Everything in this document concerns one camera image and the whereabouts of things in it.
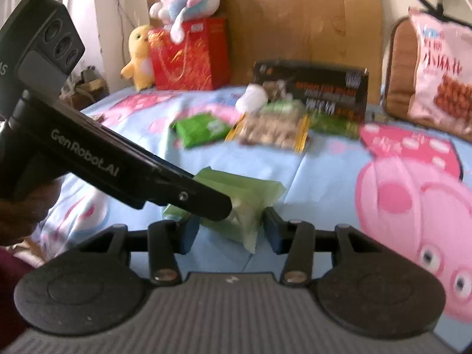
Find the person's left hand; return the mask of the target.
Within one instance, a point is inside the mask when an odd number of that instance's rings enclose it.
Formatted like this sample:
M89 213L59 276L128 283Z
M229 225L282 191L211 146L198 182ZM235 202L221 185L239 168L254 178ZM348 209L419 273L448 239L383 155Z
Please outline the person's left hand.
M57 202L60 179L38 186L24 200L1 200L1 246L16 245L29 237Z

